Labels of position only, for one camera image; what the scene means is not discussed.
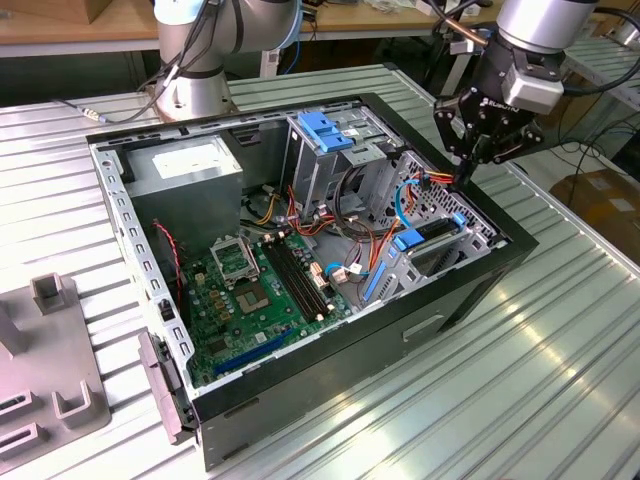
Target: cardboard box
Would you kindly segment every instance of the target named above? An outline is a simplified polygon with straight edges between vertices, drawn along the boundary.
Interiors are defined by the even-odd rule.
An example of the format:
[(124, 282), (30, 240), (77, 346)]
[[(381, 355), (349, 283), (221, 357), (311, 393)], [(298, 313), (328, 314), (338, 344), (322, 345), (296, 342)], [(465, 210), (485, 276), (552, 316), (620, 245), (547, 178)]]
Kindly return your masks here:
[[(551, 194), (566, 205), (573, 181), (564, 178)], [(640, 192), (622, 175), (609, 169), (578, 175), (571, 210), (640, 265)]]
[(111, 0), (0, 0), (0, 8), (89, 24)]

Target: metal table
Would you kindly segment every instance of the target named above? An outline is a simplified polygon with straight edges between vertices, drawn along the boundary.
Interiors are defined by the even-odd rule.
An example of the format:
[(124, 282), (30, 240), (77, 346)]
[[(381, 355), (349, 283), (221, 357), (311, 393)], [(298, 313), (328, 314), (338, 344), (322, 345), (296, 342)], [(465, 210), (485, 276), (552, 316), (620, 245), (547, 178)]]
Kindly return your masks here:
[[(431, 98), (382, 66), (231, 90), (242, 109), (373, 91), (442, 147)], [(117, 118), (144, 101), (86, 103)], [(640, 468), (639, 270), (524, 174), (490, 167), (476, 182), (540, 242), (527, 262), (463, 324), (205, 474), (193, 443), (168, 444), (138, 361), (145, 324), (84, 143), (103, 127), (54, 104), (0, 110), (0, 125), (0, 289), (73, 274), (113, 413), (6, 479), (628, 479)]]
[[(640, 52), (600, 37), (579, 40), (566, 53), (565, 65), (596, 85), (620, 78), (640, 57)], [(634, 110), (640, 110), (640, 74), (609, 93)]]

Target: black cable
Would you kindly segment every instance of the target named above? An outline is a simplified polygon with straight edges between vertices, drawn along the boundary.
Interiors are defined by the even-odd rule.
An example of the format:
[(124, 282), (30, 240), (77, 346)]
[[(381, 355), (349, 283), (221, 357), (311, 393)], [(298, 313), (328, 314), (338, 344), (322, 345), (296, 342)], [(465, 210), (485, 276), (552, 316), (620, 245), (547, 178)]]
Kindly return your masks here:
[(213, 18), (213, 25), (211, 26), (211, 35), (209, 36), (209, 43), (202, 50), (200, 50), (200, 52), (195, 57), (193, 57), (189, 63), (187, 63), (184, 67), (181, 67), (182, 71), (189, 70), (198, 60), (200, 60), (209, 51), (209, 49), (213, 45), (213, 38), (216, 36), (216, 25), (218, 24), (219, 13), (220, 13), (220, 8), (216, 8), (216, 13), (215, 13), (216, 16)]
[[(628, 122), (631, 118), (635, 117), (636, 115), (640, 115), (640, 112), (634, 112), (631, 115), (626, 116), (622, 120), (617, 120), (615, 122), (611, 122), (609, 125), (607, 125), (606, 128), (604, 128), (602, 131), (600, 131), (600, 133), (598, 135), (596, 135), (591, 140), (591, 142), (589, 143), (589, 148), (593, 148), (593, 146), (598, 141), (598, 139), (600, 137), (606, 135), (607, 132), (609, 132), (613, 128), (617, 127), (621, 123)], [(578, 162), (578, 165), (576, 166), (576, 173), (573, 175), (573, 182), (572, 182), (572, 185), (571, 185), (571, 193), (569, 194), (569, 198), (567, 199), (567, 207), (569, 207), (569, 208), (571, 208), (571, 203), (573, 203), (573, 198), (574, 198), (575, 193), (576, 193), (576, 186), (578, 184), (578, 173), (579, 173), (580, 169), (582, 168), (582, 162), (584, 162), (584, 159), (587, 157), (587, 152), (588, 152), (588, 149), (586, 149), (583, 152), (582, 157), (580, 157), (580, 161)]]
[[(472, 5), (475, 5), (476, 3), (478, 3), (478, 0), (467, 0), (466, 2), (462, 2), (460, 3), (458, 6), (453, 7), (451, 10), (449, 10), (448, 12), (445, 12), (445, 15), (447, 17), (453, 18), (453, 16), (457, 13), (460, 13), (462, 11), (464, 11), (466, 8), (471, 7)], [(438, 30), (440, 30), (440, 28), (442, 27), (442, 24), (444, 23), (444, 19), (440, 18), (434, 25), (433, 28), (431, 29), (432, 32), (437, 32)]]
[(558, 121), (558, 144), (561, 144), (563, 142), (563, 140), (565, 138), (567, 138), (569, 136), (569, 134), (580, 124), (580, 122), (582, 122), (582, 120), (584, 120), (586, 118), (586, 116), (591, 113), (591, 111), (593, 110), (593, 108), (596, 106), (596, 104), (600, 101), (600, 99), (602, 98), (602, 95), (604, 95), (604, 92), (601, 93), (598, 98), (596, 98), (596, 100), (591, 104), (591, 106), (585, 110), (585, 112), (580, 115), (580, 118), (578, 118), (578, 120), (573, 124), (573, 126), (567, 130), (566, 132), (564, 132), (564, 134), (562, 133), (562, 123), (564, 122), (564, 117), (567, 114), (567, 112), (569, 111), (569, 108), (571, 107), (571, 102), (567, 103), (566, 108), (564, 109), (564, 111), (562, 112), (562, 115), (560, 116), (560, 120)]
[[(597, 7), (594, 12), (604, 13), (606, 15), (613, 15), (614, 17), (622, 18), (633, 25), (636, 30), (640, 31), (640, 21), (638, 21), (638, 19), (636, 19), (632, 14), (625, 12), (624, 10), (620, 10), (619, 8)], [(631, 69), (629, 69), (627, 73), (622, 75), (617, 80), (614, 80), (613, 82), (605, 83), (604, 85), (600, 85), (599, 87), (591, 88), (581, 88), (577, 86), (565, 85), (564, 94), (568, 97), (584, 97), (585, 95), (593, 95), (594, 93), (606, 92), (627, 82), (638, 72), (640, 72), (640, 58), (638, 58), (635, 65), (631, 67)]]
[[(191, 28), (189, 29), (189, 33), (187, 34), (187, 38), (185, 39), (185, 43), (184, 43), (184, 45), (182, 47), (181, 52), (178, 55), (176, 55), (171, 60), (171, 62), (169, 62), (164, 67), (162, 67), (154, 75), (155, 78), (158, 78), (160, 75), (164, 74), (169, 68), (173, 68), (175, 65), (178, 66), (178, 70), (176, 71), (175, 76), (179, 76), (184, 70), (188, 69), (197, 60), (199, 60), (202, 57), (202, 55), (204, 55), (206, 53), (208, 48), (213, 43), (213, 37), (215, 35), (216, 23), (217, 23), (217, 20), (218, 20), (219, 6), (216, 6), (216, 17), (214, 19), (214, 24), (212, 26), (211, 40), (209, 42), (209, 47), (205, 47), (186, 66), (184, 66), (184, 67), (181, 66), (181, 64), (184, 61), (184, 58), (185, 58), (187, 52), (193, 46), (193, 44), (196, 42), (198, 36), (202, 32), (202, 28), (203, 28), (203, 26), (205, 24), (204, 12), (205, 12), (207, 6), (208, 6), (208, 2), (205, 1), (205, 2), (202, 3), (202, 5), (200, 7), (200, 10), (198, 11), (198, 14), (196, 16), (195, 21), (193, 22), (193, 24), (191, 25)], [(147, 80), (147, 82), (143, 83), (142, 86), (146, 86), (150, 81), (151, 81), (151, 79)], [(59, 103), (63, 103), (64, 105), (67, 105), (67, 106), (69, 106), (71, 108), (74, 108), (74, 109), (78, 110), (80, 113), (82, 113), (82, 115), (84, 115), (85, 117), (87, 117), (87, 118), (89, 118), (91, 120), (94, 120), (96, 122), (107, 123), (107, 124), (111, 124), (111, 125), (117, 125), (117, 124), (132, 122), (132, 121), (138, 119), (139, 117), (141, 117), (142, 115), (144, 115), (144, 113), (147, 110), (149, 110), (151, 107), (153, 107), (153, 105), (155, 105), (155, 103), (162, 96), (162, 94), (165, 92), (166, 89), (167, 89), (167, 87), (165, 87), (164, 85), (162, 85), (160, 88), (157, 88), (155, 93), (154, 93), (154, 95), (151, 97), (151, 99), (140, 110), (138, 110), (136, 113), (134, 113), (130, 117), (124, 118), (122, 120), (109, 120), (107, 117), (105, 117), (104, 115), (100, 114), (99, 112), (96, 112), (95, 110), (92, 110), (90, 108), (80, 107), (79, 105), (75, 105), (72, 102), (69, 102), (67, 100), (54, 100), (54, 101), (55, 102), (59, 102)]]

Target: black wire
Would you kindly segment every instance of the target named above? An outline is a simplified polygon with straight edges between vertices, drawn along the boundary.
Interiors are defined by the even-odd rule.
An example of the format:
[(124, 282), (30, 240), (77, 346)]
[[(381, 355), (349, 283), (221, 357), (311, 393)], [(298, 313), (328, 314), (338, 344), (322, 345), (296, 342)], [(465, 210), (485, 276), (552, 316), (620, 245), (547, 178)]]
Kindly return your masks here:
[(429, 2), (433, 11), (436, 12), (436, 15), (438, 15), (443, 22), (448, 20), (447, 14), (442, 11), (440, 5), (436, 3), (436, 0), (427, 0), (427, 2)]
[[(638, 21), (638, 19), (636, 19), (632, 14), (625, 12), (624, 10), (620, 10), (619, 8), (597, 7), (594, 12), (604, 13), (606, 15), (613, 15), (614, 17), (622, 18), (633, 25), (636, 30), (640, 31), (640, 21)], [(612, 88), (616, 88), (622, 85), (626, 81), (630, 80), (638, 72), (640, 72), (640, 57), (636, 61), (635, 65), (631, 67), (627, 73), (622, 75), (617, 80), (614, 80), (613, 82), (605, 83), (604, 85), (600, 85), (599, 87), (591, 88), (580, 88), (576, 86), (565, 85), (564, 94), (568, 97), (584, 97), (585, 95), (593, 95), (594, 93), (606, 92), (608, 90), (611, 90)]]
[(167, 73), (171, 68), (173, 68), (174, 65), (180, 64), (184, 61), (184, 57), (186, 56), (187, 51), (193, 46), (195, 41), (198, 39), (198, 37), (200, 36), (200, 33), (202, 32), (202, 28), (204, 27), (205, 22), (203, 19), (204, 19), (204, 11), (205, 11), (206, 5), (207, 5), (206, 1), (202, 2), (202, 5), (200, 6), (200, 10), (198, 10), (198, 13), (196, 14), (196, 19), (194, 20), (193, 25), (191, 25), (191, 28), (187, 33), (187, 37), (184, 40), (184, 44), (182, 45), (182, 50), (180, 51), (180, 53), (177, 53), (171, 60), (169, 60), (169, 62), (167, 62), (153, 76), (151, 76), (151, 78), (147, 79), (147, 81), (145, 81), (142, 85), (140, 85), (137, 89), (138, 92), (142, 91), (144, 87), (146, 87), (151, 82), (153, 82), (154, 80), (157, 80), (159, 77)]
[[(467, 0), (466, 2), (462, 2), (460, 3), (458, 6), (453, 7), (451, 10), (449, 10), (448, 12), (445, 13), (445, 15), (447, 17), (451, 17), (453, 18), (453, 16), (456, 13), (460, 13), (462, 11), (464, 11), (465, 8), (468, 8), (472, 5), (475, 5), (476, 3), (478, 3), (478, 0)], [(437, 32), (438, 30), (440, 30), (440, 28), (442, 27), (442, 24), (444, 23), (444, 19), (440, 18), (434, 25), (433, 28), (431, 29), (432, 32)]]
[[(181, 64), (184, 61), (184, 58), (185, 58), (185, 56), (187, 54), (187, 51), (189, 51), (189, 49), (193, 46), (193, 44), (196, 42), (198, 36), (202, 32), (202, 28), (203, 28), (204, 23), (205, 23), (204, 12), (205, 12), (207, 6), (208, 6), (208, 2), (205, 1), (205, 2), (202, 3), (202, 5), (200, 7), (200, 10), (198, 11), (198, 15), (196, 16), (195, 21), (193, 22), (193, 24), (191, 25), (191, 28), (189, 29), (189, 33), (187, 34), (187, 38), (185, 39), (185, 43), (184, 43), (184, 45), (182, 47), (181, 52), (178, 55), (176, 55), (167, 65), (162, 67), (151, 79), (149, 79), (145, 83), (143, 83), (141, 85), (141, 87), (144, 87), (144, 86), (148, 85), (148, 83), (152, 79), (160, 77), (169, 68), (173, 68), (174, 65), (178, 65), (178, 67), (179, 67), (178, 71), (176, 72), (176, 76), (180, 75), (184, 70), (188, 69), (197, 60), (199, 60), (202, 57), (202, 55), (204, 55), (206, 53), (207, 49), (210, 48), (211, 44), (213, 43), (213, 36), (215, 35), (215, 28), (216, 28), (216, 23), (217, 23), (217, 20), (218, 20), (219, 6), (216, 7), (216, 16), (215, 16), (214, 24), (213, 24), (212, 30), (211, 30), (211, 40), (209, 42), (209, 47), (205, 47), (202, 51), (200, 51), (198, 53), (198, 55), (196, 57), (194, 57), (194, 59), (192, 59), (186, 66), (184, 66), (184, 67), (181, 66)], [(157, 88), (155, 93), (154, 93), (154, 95), (151, 97), (151, 99), (140, 110), (138, 110), (136, 113), (134, 113), (130, 117), (124, 118), (122, 120), (109, 120), (109, 119), (107, 119), (106, 120), (107, 123), (109, 123), (111, 125), (117, 125), (117, 124), (132, 122), (132, 121), (140, 118), (142, 115), (144, 115), (144, 113), (147, 110), (149, 110), (151, 107), (153, 107), (153, 105), (155, 105), (155, 103), (162, 96), (162, 94), (165, 92), (166, 89), (167, 89), (167, 87), (165, 87), (164, 85), (160, 86), (160, 88)], [(69, 102), (67, 100), (55, 100), (55, 101), (63, 103), (65, 105), (69, 106), (69, 107), (75, 108), (76, 110), (80, 110), (81, 109), (81, 107), (79, 107), (78, 105), (75, 105), (72, 102)]]
[(560, 116), (560, 121), (558, 122), (558, 144), (562, 144), (563, 140), (565, 138), (567, 138), (569, 136), (569, 134), (580, 124), (580, 122), (582, 122), (582, 120), (584, 120), (586, 118), (586, 116), (593, 110), (593, 108), (596, 106), (596, 104), (600, 101), (600, 99), (602, 98), (602, 95), (604, 95), (604, 92), (601, 93), (598, 96), (598, 98), (596, 98), (596, 100), (591, 104), (591, 106), (582, 115), (580, 115), (580, 118), (578, 118), (578, 120), (573, 124), (573, 126), (563, 134), (562, 133), (562, 123), (564, 122), (564, 117), (565, 117), (565, 115), (569, 111), (569, 108), (572, 105), (571, 102), (567, 103), (566, 108), (564, 109), (564, 111), (562, 112), (562, 115)]
[[(626, 123), (628, 122), (631, 118), (635, 117), (636, 115), (640, 115), (640, 112), (634, 112), (631, 115), (626, 116), (625, 118), (623, 118), (622, 120), (617, 120), (615, 122), (610, 123), (609, 125), (607, 125), (606, 128), (604, 128), (598, 135), (596, 135), (591, 142), (589, 143), (589, 148), (593, 148), (593, 146), (595, 145), (595, 143), (598, 141), (598, 139), (604, 135), (607, 134), (607, 132), (611, 131), (613, 128), (617, 127), (618, 125), (620, 125), (621, 123)], [(578, 165), (576, 166), (576, 173), (573, 175), (573, 182), (571, 185), (571, 193), (569, 194), (569, 198), (567, 199), (567, 207), (571, 208), (571, 204), (573, 203), (573, 198), (575, 196), (576, 193), (576, 186), (578, 184), (578, 173), (582, 167), (582, 162), (584, 162), (584, 159), (587, 157), (587, 152), (589, 150), (586, 149), (583, 154), (582, 157), (580, 157), (580, 161), (578, 162)]]

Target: blue pcie slot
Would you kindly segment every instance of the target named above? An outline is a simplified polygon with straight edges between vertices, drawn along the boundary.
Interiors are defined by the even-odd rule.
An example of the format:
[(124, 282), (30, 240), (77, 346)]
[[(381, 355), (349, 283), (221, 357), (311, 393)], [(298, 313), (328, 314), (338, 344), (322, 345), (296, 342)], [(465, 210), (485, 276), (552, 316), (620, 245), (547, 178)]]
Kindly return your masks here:
[(378, 282), (380, 281), (380, 277), (382, 277), (382, 274), (384, 273), (384, 271), (387, 269), (387, 264), (382, 262), (380, 264), (380, 266), (378, 267), (378, 270), (376, 270), (376, 274), (373, 276), (373, 278), (371, 279), (371, 283), (369, 284), (369, 288), (367, 288), (367, 291), (364, 292), (364, 301), (368, 302), (369, 299), (371, 298), (371, 295), (373, 294), (373, 291), (376, 289), (376, 285), (378, 285)]
[(257, 346), (256, 348), (249, 350), (248, 352), (244, 352), (237, 357), (232, 358), (231, 360), (227, 360), (220, 365), (217, 365), (214, 369), (216, 375), (220, 375), (221, 373), (228, 372), (230, 370), (235, 370), (242, 365), (250, 363), (251, 361), (266, 355), (267, 353), (271, 353), (274, 350), (277, 350), (284, 344), (284, 340), (293, 332), (293, 329), (288, 330), (281, 334), (280, 336), (269, 340), (267, 343)]

